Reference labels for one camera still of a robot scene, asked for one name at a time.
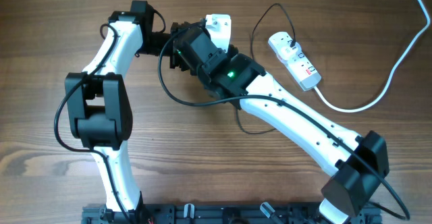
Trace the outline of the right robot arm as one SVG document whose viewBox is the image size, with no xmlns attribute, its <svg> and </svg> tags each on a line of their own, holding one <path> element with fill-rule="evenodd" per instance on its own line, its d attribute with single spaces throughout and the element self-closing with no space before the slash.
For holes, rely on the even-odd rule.
<svg viewBox="0 0 432 224">
<path fill-rule="evenodd" d="M 264 67 L 238 53 L 227 55 L 202 28 L 173 42 L 173 52 L 221 99 L 280 131 L 330 176 L 320 213 L 332 223 L 357 217 L 389 173 L 387 146 L 374 131 L 366 136 L 323 117 L 286 91 Z"/>
</svg>

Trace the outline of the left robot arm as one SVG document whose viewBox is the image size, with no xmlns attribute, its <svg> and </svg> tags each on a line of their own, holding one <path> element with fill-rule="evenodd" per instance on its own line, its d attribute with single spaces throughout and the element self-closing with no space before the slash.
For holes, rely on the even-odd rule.
<svg viewBox="0 0 432 224">
<path fill-rule="evenodd" d="M 174 23 L 169 32 L 153 31 L 159 12 L 147 1 L 134 0 L 129 11 L 115 11 L 100 27 L 104 42 L 94 60 L 80 73 L 65 78 L 65 98 L 73 137 L 97 163 L 106 203 L 82 210 L 83 223 L 154 223 L 137 186 L 128 139 L 133 116 L 124 78 L 134 57 L 141 54 L 170 56 L 162 48 L 172 35 L 189 25 Z"/>
</svg>

